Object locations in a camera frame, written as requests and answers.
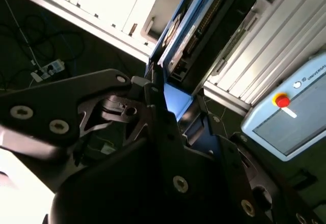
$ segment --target white light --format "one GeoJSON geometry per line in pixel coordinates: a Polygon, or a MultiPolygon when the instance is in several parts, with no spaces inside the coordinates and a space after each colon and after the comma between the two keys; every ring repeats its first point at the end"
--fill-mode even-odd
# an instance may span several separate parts
{"type": "Polygon", "coordinates": [[[293,84],[293,87],[298,89],[299,87],[301,87],[301,82],[300,81],[297,81],[293,84]]]}
{"type": "Polygon", "coordinates": [[[283,110],[284,112],[286,112],[289,116],[291,116],[294,119],[297,117],[296,113],[294,113],[288,107],[281,108],[281,110],[283,110]]]}
{"type": "Polygon", "coordinates": [[[0,171],[16,187],[0,184],[0,223],[42,223],[54,193],[14,154],[3,149],[0,149],[0,171]]]}

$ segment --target bolt head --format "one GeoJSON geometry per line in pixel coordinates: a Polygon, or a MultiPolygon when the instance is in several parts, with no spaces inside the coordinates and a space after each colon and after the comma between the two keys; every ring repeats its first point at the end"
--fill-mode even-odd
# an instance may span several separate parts
{"type": "Polygon", "coordinates": [[[63,120],[53,120],[49,124],[50,131],[55,134],[66,134],[69,131],[69,124],[63,120]]]}
{"type": "Polygon", "coordinates": [[[122,77],[121,75],[118,75],[118,76],[117,76],[117,80],[118,80],[119,82],[122,82],[122,83],[125,83],[125,82],[126,82],[126,79],[125,79],[124,77],[122,77]]]}
{"type": "Polygon", "coordinates": [[[189,188],[187,181],[181,176],[175,176],[173,178],[173,185],[181,193],[186,193],[189,188]]]}
{"type": "Polygon", "coordinates": [[[33,110],[24,105],[14,106],[10,109],[10,115],[19,120],[27,120],[33,117],[33,110]]]}

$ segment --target black plastic part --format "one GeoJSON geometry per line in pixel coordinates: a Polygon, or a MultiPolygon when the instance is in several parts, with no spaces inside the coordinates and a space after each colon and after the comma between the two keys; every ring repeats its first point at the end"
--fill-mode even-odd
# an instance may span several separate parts
{"type": "Polygon", "coordinates": [[[184,200],[175,199],[164,191],[153,152],[153,145],[140,139],[70,177],[53,201],[49,223],[139,223],[158,218],[160,222],[200,221],[203,213],[207,213],[205,218],[213,218],[216,205],[211,203],[219,184],[217,174],[210,174],[213,161],[185,149],[185,160],[197,178],[184,200]]]}
{"type": "MultiPolygon", "coordinates": [[[[297,192],[289,186],[283,176],[278,174],[264,159],[249,151],[239,133],[233,134],[230,140],[236,143],[240,152],[255,167],[257,173],[250,179],[251,189],[263,187],[268,192],[271,198],[271,212],[274,223],[298,223],[297,214],[304,217],[305,220],[314,219],[318,223],[323,223],[297,192]]],[[[256,201],[260,205],[259,208],[265,211],[268,204],[266,201],[261,200],[256,201]]]]}
{"type": "Polygon", "coordinates": [[[169,74],[168,82],[189,94],[196,94],[206,79],[208,71],[214,66],[215,59],[239,28],[255,1],[223,0],[191,56],[182,57],[179,61],[184,63],[182,76],[178,75],[178,70],[175,70],[176,73],[173,71],[169,74]]]}
{"type": "Polygon", "coordinates": [[[126,95],[130,87],[127,76],[110,69],[4,94],[0,97],[0,125],[7,132],[2,147],[43,160],[66,158],[79,137],[87,133],[96,105],[108,96],[126,95]],[[118,81],[118,76],[125,82],[118,81]],[[27,120],[12,117],[10,110],[18,105],[32,109],[33,116],[27,120]],[[67,133],[50,131],[53,120],[65,121],[67,133]]]}

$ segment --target black cable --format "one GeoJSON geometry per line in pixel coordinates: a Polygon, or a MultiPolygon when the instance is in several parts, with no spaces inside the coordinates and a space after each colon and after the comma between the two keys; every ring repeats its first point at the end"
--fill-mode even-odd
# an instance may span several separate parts
{"type": "Polygon", "coordinates": [[[16,77],[19,75],[19,74],[21,74],[21,73],[23,73],[23,72],[29,72],[29,73],[31,73],[31,72],[33,72],[33,70],[31,70],[31,69],[21,69],[21,70],[18,70],[15,74],[13,74],[10,78],[9,78],[9,80],[6,82],[6,84],[7,84],[7,89],[9,88],[9,86],[11,85],[11,83],[14,81],[14,79],[16,79],[16,77]]]}
{"type": "Polygon", "coordinates": [[[63,62],[74,61],[80,58],[85,51],[85,42],[80,32],[60,31],[60,32],[48,34],[44,19],[38,15],[26,16],[22,25],[20,25],[20,29],[25,33],[29,44],[22,39],[20,29],[18,27],[12,28],[7,24],[0,23],[0,27],[1,26],[5,27],[8,32],[6,33],[0,32],[0,35],[14,39],[18,43],[20,49],[22,50],[22,52],[28,58],[29,61],[32,60],[33,58],[29,55],[29,51],[26,51],[24,47],[32,48],[35,51],[35,56],[37,56],[40,60],[53,61],[56,57],[56,49],[51,39],[58,37],[60,35],[76,36],[78,37],[79,42],[81,43],[80,51],[77,54],[75,54],[75,56],[72,58],[61,59],[63,62]],[[50,50],[51,50],[50,54],[45,54],[39,48],[40,45],[43,45],[45,43],[50,45],[50,50]]]}

